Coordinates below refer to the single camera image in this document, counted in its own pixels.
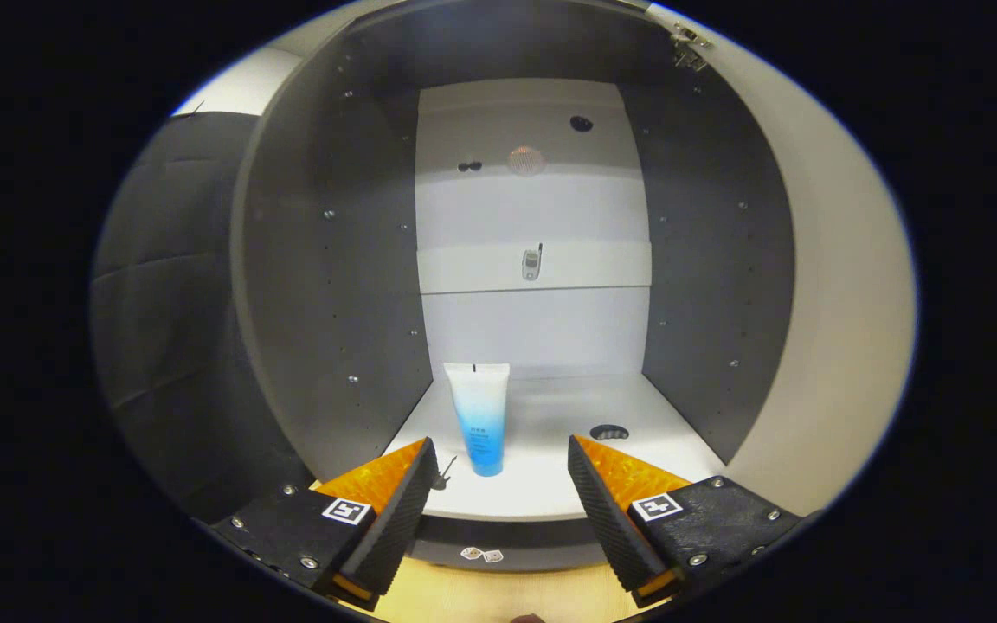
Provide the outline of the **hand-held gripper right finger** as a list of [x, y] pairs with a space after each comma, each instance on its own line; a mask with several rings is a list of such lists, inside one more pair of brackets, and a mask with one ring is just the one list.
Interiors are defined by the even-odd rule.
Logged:
[[585, 435], [570, 435], [567, 471], [609, 567], [640, 607], [701, 598], [807, 524], [732, 478], [691, 482]]

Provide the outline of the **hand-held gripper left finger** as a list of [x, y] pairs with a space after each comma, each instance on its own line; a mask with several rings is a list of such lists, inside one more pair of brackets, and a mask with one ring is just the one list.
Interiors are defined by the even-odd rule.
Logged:
[[438, 477], [429, 437], [315, 488], [282, 485], [209, 525], [209, 536], [285, 583], [360, 610], [388, 594]]

